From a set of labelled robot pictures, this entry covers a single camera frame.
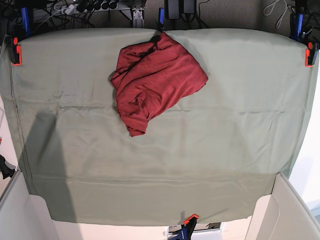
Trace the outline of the white bin right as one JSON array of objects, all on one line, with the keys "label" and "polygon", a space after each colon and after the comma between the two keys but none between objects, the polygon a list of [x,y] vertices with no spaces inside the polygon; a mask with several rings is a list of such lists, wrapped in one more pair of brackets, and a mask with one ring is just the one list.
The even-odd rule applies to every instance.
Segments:
[{"label": "white bin right", "polygon": [[246,240],[318,240],[320,224],[307,205],[279,173],[271,194],[258,199]]}]

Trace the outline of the grey metal table bracket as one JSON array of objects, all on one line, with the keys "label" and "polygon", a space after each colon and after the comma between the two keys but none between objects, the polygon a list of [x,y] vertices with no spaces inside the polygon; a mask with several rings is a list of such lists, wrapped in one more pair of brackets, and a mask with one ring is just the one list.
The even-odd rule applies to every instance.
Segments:
[{"label": "grey metal table bracket", "polygon": [[133,28],[144,28],[144,8],[133,8],[132,13],[132,27]]}]

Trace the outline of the green table cloth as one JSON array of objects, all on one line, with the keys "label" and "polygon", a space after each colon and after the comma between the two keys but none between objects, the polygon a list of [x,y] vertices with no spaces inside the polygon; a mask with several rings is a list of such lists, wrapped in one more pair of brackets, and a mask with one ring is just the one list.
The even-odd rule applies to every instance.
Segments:
[{"label": "green table cloth", "polygon": [[175,30],[208,75],[198,92],[130,137],[110,78],[146,28],[50,32],[0,49],[0,95],[28,191],[55,221],[169,226],[250,216],[289,175],[301,148],[318,66],[306,46],[264,31]]}]

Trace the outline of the white bin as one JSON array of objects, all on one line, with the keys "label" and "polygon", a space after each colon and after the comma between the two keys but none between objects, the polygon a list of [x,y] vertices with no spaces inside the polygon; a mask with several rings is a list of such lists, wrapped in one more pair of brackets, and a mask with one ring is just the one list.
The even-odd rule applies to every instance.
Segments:
[{"label": "white bin", "polygon": [[29,194],[22,172],[17,171],[0,197],[2,240],[58,240],[45,200]]},{"label": "white bin", "polygon": [[307,205],[279,173],[271,194],[258,199],[246,240],[318,240],[320,224]]}]

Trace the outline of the white bin left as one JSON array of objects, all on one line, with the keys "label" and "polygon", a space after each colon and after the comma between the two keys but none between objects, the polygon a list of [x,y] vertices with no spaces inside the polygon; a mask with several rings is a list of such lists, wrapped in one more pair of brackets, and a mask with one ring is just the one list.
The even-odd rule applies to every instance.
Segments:
[{"label": "white bin left", "polygon": [[22,172],[17,171],[0,197],[2,240],[58,240],[45,200],[29,194]]}]

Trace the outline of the orange black clamp edge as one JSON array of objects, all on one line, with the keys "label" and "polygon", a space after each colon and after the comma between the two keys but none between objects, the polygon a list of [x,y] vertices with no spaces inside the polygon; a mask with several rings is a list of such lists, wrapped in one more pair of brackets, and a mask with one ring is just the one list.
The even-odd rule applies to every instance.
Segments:
[{"label": "orange black clamp edge", "polygon": [[22,49],[18,45],[18,38],[8,36],[6,38],[6,44],[8,47],[9,59],[13,66],[20,66],[22,64]]},{"label": "orange black clamp edge", "polygon": [[320,45],[316,42],[309,42],[305,50],[305,66],[312,67],[317,59]]}]

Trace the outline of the black clamp far left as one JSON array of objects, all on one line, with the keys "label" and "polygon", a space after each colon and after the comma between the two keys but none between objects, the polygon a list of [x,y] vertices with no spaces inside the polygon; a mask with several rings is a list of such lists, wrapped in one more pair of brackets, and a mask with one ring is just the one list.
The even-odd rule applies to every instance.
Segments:
[{"label": "black clamp far left", "polygon": [[2,179],[11,178],[15,174],[15,169],[11,169],[6,165],[6,159],[0,155],[0,172]]}]

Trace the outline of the blue black clamp bottom centre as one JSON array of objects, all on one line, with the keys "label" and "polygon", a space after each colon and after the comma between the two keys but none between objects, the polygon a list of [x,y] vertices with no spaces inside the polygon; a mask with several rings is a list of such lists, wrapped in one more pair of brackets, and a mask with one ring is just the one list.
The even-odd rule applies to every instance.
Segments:
[{"label": "blue black clamp bottom centre", "polygon": [[177,231],[176,235],[169,237],[169,240],[190,240],[192,234],[197,225],[197,220],[199,216],[197,214],[192,214],[188,218],[186,218],[181,225],[181,229]]}]

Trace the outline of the black power adapter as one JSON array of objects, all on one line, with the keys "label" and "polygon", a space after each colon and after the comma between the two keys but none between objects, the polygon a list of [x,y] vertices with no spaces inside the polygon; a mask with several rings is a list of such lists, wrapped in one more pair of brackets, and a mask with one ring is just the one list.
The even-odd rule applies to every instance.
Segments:
[{"label": "black power adapter", "polygon": [[196,0],[165,0],[164,14],[168,20],[178,20],[196,14]]}]

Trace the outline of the blue black clamp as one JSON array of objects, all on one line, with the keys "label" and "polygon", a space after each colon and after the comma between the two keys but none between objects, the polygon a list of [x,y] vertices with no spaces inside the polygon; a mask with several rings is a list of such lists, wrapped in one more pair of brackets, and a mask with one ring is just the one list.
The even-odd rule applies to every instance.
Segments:
[{"label": "blue black clamp", "polygon": [[197,225],[197,220],[199,216],[197,214],[192,214],[188,218],[186,218],[181,225],[181,229],[177,231],[176,235],[169,237],[169,240],[190,240],[192,234]]},{"label": "blue black clamp", "polygon": [[158,9],[158,23],[157,23],[157,28],[160,32],[164,31],[164,21],[165,21],[165,9],[160,7]]}]

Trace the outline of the orange black clamp left edge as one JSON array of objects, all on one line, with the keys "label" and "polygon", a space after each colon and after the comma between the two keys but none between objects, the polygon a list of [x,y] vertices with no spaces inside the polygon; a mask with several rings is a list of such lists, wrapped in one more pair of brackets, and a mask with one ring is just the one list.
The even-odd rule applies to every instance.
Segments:
[{"label": "orange black clamp left edge", "polygon": [[6,38],[6,44],[8,47],[9,59],[13,66],[20,66],[22,64],[22,49],[18,45],[18,38],[8,36]]}]

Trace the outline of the red long-sleeve T-shirt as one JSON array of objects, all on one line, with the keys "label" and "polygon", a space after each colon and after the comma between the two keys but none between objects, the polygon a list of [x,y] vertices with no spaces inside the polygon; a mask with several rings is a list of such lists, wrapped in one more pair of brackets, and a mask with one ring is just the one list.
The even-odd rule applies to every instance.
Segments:
[{"label": "red long-sleeve T-shirt", "polygon": [[198,92],[208,76],[198,61],[165,32],[120,50],[110,79],[117,112],[131,137],[146,133],[151,119]]}]

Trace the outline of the blue black clamp top centre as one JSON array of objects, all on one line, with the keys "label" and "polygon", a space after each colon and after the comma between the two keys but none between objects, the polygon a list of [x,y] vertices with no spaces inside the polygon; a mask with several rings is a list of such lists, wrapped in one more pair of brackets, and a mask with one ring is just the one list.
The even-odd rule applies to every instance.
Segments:
[{"label": "blue black clamp top centre", "polygon": [[157,23],[157,28],[160,32],[164,31],[164,21],[165,21],[165,9],[160,7],[158,9],[158,23]]}]

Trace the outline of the orange black clamp right edge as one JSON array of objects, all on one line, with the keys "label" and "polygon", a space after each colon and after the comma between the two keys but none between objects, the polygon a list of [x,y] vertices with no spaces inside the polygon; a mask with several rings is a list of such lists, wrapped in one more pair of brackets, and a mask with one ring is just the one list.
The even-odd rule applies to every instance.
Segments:
[{"label": "orange black clamp right edge", "polygon": [[316,42],[309,42],[305,50],[305,66],[312,67],[317,59],[320,45]]}]

